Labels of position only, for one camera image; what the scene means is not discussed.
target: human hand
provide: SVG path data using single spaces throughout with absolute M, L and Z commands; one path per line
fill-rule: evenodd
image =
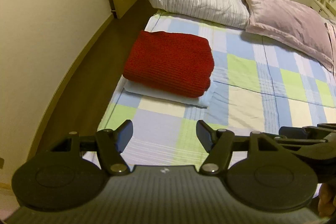
M 320 217 L 331 216 L 336 209 L 335 191 L 327 183 L 322 183 L 319 190 L 318 210 Z

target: pink pillow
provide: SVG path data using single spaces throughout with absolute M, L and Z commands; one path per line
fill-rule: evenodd
M 246 2 L 250 9 L 247 32 L 274 38 L 332 71 L 332 47 L 323 20 L 315 10 L 291 0 Z

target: light blue folded cloth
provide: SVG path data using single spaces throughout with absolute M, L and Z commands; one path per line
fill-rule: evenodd
M 124 85 L 124 89 L 128 92 L 151 96 L 160 99 L 167 99 L 175 102 L 184 103 L 187 105 L 194 105 L 200 107 L 208 107 L 210 105 L 210 100 L 216 88 L 217 85 L 213 81 L 212 77 L 210 77 L 210 87 L 206 92 L 204 92 L 204 94 L 201 97 L 188 98 L 167 91 L 149 88 L 143 84 L 139 84 L 130 80 L 127 80 L 127 82 Z

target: red sweater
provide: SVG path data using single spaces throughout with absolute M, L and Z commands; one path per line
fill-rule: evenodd
M 209 88 L 213 68 L 211 49 L 205 38 L 141 31 L 123 75 L 155 89 L 196 98 Z

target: checkered bedsheet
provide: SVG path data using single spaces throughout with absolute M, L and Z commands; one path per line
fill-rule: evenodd
M 128 93 L 121 78 L 99 130 L 132 120 L 133 138 L 122 155 L 130 165 L 199 168 L 208 155 L 196 137 L 199 119 L 245 136 L 251 130 L 277 134 L 281 126 L 336 122 L 335 81 L 305 54 L 268 37 L 162 11 L 150 18 L 146 30 L 208 39 L 218 88 L 206 109 Z M 234 152 L 231 164 L 245 157 Z

